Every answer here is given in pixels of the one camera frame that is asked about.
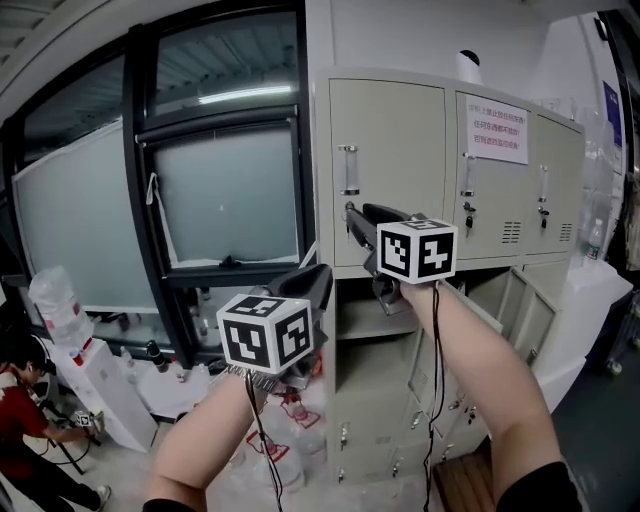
black sleeve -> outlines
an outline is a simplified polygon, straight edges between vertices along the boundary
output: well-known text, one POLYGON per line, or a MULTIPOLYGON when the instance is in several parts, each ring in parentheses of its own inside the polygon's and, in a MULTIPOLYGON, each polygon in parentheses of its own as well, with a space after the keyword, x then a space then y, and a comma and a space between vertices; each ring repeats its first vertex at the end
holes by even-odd
POLYGON ((194 510, 177 501, 149 500, 142 507, 142 512, 194 512, 194 510))
POLYGON ((578 492, 563 462, 547 464, 509 487, 498 502, 497 512, 580 512, 578 492))

black pants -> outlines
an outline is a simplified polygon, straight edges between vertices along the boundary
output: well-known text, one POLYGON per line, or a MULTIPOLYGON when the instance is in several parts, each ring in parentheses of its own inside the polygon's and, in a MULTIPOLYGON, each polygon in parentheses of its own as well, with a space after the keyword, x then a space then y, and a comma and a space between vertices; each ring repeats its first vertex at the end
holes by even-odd
POLYGON ((35 453, 30 457, 35 471, 30 478, 7 478, 11 484, 45 512, 73 512, 65 498, 89 510, 100 508, 100 496, 79 484, 58 466, 35 453))

black cable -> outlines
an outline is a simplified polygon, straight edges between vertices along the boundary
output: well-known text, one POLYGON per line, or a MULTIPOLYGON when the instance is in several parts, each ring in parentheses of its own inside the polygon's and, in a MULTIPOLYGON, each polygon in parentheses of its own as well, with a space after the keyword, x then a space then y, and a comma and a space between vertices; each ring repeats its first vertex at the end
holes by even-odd
POLYGON ((428 512, 429 504, 431 501, 431 486, 433 481, 432 467, 429 459, 433 454, 433 441, 435 436, 434 423, 442 414, 445 400, 445 369, 444 369, 444 357, 442 354, 442 341, 440 339, 440 325, 438 323, 438 310, 440 308, 440 292, 438 291, 437 283, 433 287, 433 303, 432 303, 432 315, 433 315, 433 342, 434 342, 434 397, 433 406, 431 409, 431 419, 429 420, 429 451, 423 461, 425 469, 426 483, 427 483, 427 499, 423 507, 424 512, 428 512), (438 386, 438 376, 440 377, 440 386, 438 386))
POLYGON ((80 455, 80 457, 78 457, 75 460, 70 460, 68 462, 53 462, 49 459, 49 462, 51 462, 52 464, 55 464, 56 466, 66 466, 68 464, 77 464, 78 462, 80 462, 82 459, 85 458, 85 456, 89 453, 89 449, 91 448, 91 439, 87 440, 87 449, 84 451, 84 453, 82 455, 80 455))
POLYGON ((280 479, 280 473, 278 472, 278 468, 276 467, 275 462, 271 458, 271 454, 269 453, 269 449, 267 447, 267 434, 264 431, 262 426, 262 421, 260 420, 260 414, 258 412, 258 406, 256 404, 256 395, 255 390, 253 388, 253 377, 251 372, 248 371, 245 377, 245 387, 247 389, 247 395, 249 396, 249 403, 251 404, 251 409, 253 410, 253 415, 256 420, 256 426, 258 427, 258 437, 262 443, 262 450, 264 451, 264 455, 267 459, 267 467, 269 469, 269 475, 271 476, 271 483, 273 484, 273 489, 276 494, 276 502, 278 504, 278 512, 282 512, 282 480, 280 479))

white paper sign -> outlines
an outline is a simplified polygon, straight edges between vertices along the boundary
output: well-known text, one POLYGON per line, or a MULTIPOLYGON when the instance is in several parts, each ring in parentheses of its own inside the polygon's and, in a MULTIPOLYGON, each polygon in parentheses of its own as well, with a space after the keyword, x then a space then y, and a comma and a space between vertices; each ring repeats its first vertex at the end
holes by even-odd
POLYGON ((528 164, 528 126, 526 110, 467 95, 469 155, 528 164))

window frame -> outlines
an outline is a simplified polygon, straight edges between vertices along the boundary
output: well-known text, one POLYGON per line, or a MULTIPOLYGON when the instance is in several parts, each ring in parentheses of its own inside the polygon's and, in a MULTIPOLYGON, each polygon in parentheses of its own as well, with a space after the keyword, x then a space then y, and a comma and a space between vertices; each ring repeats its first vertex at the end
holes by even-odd
MULTIPOLYGON (((297 267, 297 264, 255 264, 243 269, 223 270, 204 267, 171 269, 157 212, 146 205, 147 176, 153 169, 154 145, 178 137, 201 134, 222 126, 238 126, 266 120, 289 123, 292 135, 294 188, 296 190, 296 228, 302 259, 315 241, 313 172, 311 166, 311 130, 307 68, 306 21, 304 2, 220 0, 177 12, 145 25, 136 25, 128 33, 89 53, 39 89, 2 126, 2 173, 13 232, 19 248, 21 273, 2 276, 11 288, 28 286, 32 275, 25 253, 13 191, 13 176, 24 165, 24 126, 26 117, 65 87, 106 62, 124 55, 123 142, 125 166, 134 226, 149 285, 160 319, 171 343, 161 347, 175 354, 183 366, 222 357, 222 348, 202 347, 189 315, 186 288, 247 286, 266 284, 297 267), (297 70, 299 89, 278 98, 248 99, 234 102, 233 109, 211 104, 185 108, 156 116, 147 116, 149 99, 155 91, 159 42, 162 37, 252 14, 291 12, 297 34, 297 70)), ((48 337, 46 329, 31 325, 30 331, 48 337)), ((122 346, 137 358, 146 358, 144 346, 117 339, 105 340, 114 354, 122 346)))

